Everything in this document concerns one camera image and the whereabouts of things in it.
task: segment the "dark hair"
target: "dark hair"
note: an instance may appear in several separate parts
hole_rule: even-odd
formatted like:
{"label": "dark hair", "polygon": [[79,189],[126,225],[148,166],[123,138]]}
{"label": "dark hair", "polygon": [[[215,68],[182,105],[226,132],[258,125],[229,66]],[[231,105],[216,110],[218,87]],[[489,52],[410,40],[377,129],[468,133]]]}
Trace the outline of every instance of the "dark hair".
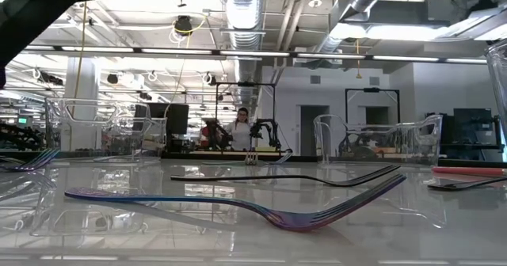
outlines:
{"label": "dark hair", "polygon": [[[246,116],[248,116],[248,109],[246,109],[246,108],[240,108],[240,109],[238,110],[238,113],[239,113],[239,112],[245,112],[245,113],[246,113]],[[238,120],[238,118],[236,118],[236,123],[235,123],[235,127],[236,127],[236,128],[238,128],[238,121],[239,121],[239,120]]]}

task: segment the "silver ductwork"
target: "silver ductwork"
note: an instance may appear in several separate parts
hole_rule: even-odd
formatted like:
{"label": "silver ductwork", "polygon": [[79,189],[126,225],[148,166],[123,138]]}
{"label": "silver ductwork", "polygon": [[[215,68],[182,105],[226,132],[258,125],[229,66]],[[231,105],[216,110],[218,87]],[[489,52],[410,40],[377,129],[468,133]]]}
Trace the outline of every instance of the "silver ductwork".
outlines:
{"label": "silver ductwork", "polygon": [[[339,2],[339,7],[337,7],[337,23],[339,24],[340,21],[355,14],[369,11],[377,1],[379,0],[346,0],[344,5]],[[343,39],[336,37],[339,29],[339,26],[335,25],[320,45],[315,48],[314,52],[333,53],[343,41]]]}
{"label": "silver ductwork", "polygon": [[[261,27],[263,0],[227,0],[226,14],[229,29],[257,30]],[[235,50],[256,51],[261,48],[261,35],[258,33],[231,33],[231,45]],[[258,82],[256,79],[257,61],[235,60],[234,73],[237,82]],[[239,90],[242,105],[255,102],[245,91]]]}

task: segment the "white shirt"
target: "white shirt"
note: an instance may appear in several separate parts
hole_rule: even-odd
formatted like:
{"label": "white shirt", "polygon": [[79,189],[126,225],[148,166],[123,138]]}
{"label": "white shirt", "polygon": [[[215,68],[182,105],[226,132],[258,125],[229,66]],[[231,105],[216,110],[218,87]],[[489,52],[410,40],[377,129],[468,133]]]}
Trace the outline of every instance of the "white shirt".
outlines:
{"label": "white shirt", "polygon": [[250,125],[247,123],[232,122],[225,130],[232,135],[232,148],[237,151],[250,150]]}

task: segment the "woman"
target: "woman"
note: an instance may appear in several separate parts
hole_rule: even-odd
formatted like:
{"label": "woman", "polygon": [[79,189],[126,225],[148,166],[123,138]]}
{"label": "woman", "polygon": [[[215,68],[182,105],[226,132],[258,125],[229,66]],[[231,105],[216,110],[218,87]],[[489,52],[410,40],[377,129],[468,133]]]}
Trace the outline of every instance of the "woman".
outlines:
{"label": "woman", "polygon": [[229,123],[224,129],[232,135],[233,150],[250,150],[250,125],[246,108],[240,108],[236,121]]}

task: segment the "doorway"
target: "doorway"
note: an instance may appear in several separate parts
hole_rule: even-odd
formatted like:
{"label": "doorway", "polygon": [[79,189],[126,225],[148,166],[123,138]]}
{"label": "doorway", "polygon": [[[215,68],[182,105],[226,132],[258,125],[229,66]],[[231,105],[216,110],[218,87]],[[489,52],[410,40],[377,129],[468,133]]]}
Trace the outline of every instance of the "doorway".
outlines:
{"label": "doorway", "polygon": [[299,155],[317,156],[314,136],[314,119],[317,116],[330,113],[330,106],[302,105],[300,123]]}
{"label": "doorway", "polygon": [[366,124],[389,124],[388,107],[365,107]]}

